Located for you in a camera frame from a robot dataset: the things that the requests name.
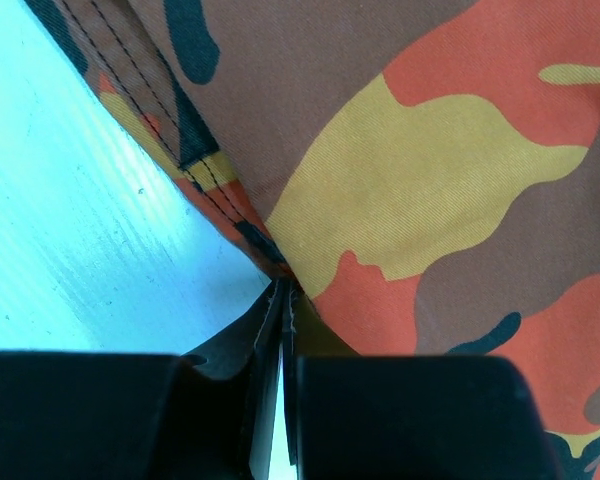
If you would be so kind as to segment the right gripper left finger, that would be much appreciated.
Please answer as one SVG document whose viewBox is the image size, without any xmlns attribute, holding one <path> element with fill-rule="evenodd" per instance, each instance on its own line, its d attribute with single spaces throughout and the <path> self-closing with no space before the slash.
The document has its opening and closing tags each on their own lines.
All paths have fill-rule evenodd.
<svg viewBox="0 0 600 480">
<path fill-rule="evenodd" d="M 0 479 L 264 479 L 283 284 L 183 355 L 0 351 Z"/>
</svg>

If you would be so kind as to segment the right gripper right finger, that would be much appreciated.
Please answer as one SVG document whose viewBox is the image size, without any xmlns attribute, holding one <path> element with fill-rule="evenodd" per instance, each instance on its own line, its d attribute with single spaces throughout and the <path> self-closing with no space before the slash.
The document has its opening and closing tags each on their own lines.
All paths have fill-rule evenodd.
<svg viewBox="0 0 600 480">
<path fill-rule="evenodd" d="M 438 355 L 363 356 L 295 283 L 282 310 L 284 412 L 301 479 L 559 479 L 519 370 L 494 351 L 520 326 Z"/>
</svg>

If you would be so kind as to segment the orange camouflage trousers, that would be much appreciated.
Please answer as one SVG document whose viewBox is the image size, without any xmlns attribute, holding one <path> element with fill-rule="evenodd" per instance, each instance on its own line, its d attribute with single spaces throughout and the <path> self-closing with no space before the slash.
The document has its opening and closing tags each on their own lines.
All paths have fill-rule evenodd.
<svg viewBox="0 0 600 480">
<path fill-rule="evenodd" d="M 600 1 L 33 1 L 119 124 L 361 354 L 501 355 L 600 479 Z"/>
</svg>

